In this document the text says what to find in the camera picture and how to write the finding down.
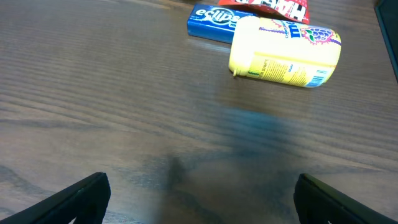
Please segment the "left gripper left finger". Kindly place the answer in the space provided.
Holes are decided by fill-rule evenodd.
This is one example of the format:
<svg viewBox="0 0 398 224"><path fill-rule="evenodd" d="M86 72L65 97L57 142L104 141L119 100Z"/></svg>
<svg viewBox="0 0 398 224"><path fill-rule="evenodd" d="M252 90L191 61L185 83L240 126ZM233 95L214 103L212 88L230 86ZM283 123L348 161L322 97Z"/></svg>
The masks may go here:
<svg viewBox="0 0 398 224"><path fill-rule="evenodd" d="M101 224L111 197L108 176L96 172L1 224Z"/></svg>

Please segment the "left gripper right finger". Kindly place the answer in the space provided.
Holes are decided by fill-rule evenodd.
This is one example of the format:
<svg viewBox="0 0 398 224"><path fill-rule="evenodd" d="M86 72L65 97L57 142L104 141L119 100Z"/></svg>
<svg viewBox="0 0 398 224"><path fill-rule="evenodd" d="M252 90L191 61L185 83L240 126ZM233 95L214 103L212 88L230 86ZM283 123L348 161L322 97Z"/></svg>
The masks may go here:
<svg viewBox="0 0 398 224"><path fill-rule="evenodd" d="M294 204L301 224L397 224L309 174L300 174Z"/></svg>

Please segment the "red Hacks candy bag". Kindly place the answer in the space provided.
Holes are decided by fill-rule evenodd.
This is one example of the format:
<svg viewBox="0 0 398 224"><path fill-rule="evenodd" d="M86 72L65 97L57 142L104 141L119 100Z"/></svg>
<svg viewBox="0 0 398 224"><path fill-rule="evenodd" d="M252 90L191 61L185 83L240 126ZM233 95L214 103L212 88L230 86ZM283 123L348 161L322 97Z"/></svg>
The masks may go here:
<svg viewBox="0 0 398 224"><path fill-rule="evenodd" d="M268 14L277 14L291 21L310 23L307 0L219 0L218 4L251 7Z"/></svg>

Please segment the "dark green cardboard box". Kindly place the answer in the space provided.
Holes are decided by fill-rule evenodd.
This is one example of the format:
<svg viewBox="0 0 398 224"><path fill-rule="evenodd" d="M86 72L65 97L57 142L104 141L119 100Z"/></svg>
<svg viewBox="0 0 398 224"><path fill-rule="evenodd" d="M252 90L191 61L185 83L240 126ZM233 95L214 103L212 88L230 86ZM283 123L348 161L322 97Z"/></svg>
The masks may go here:
<svg viewBox="0 0 398 224"><path fill-rule="evenodd" d="M397 0L376 0L374 10L397 79Z"/></svg>

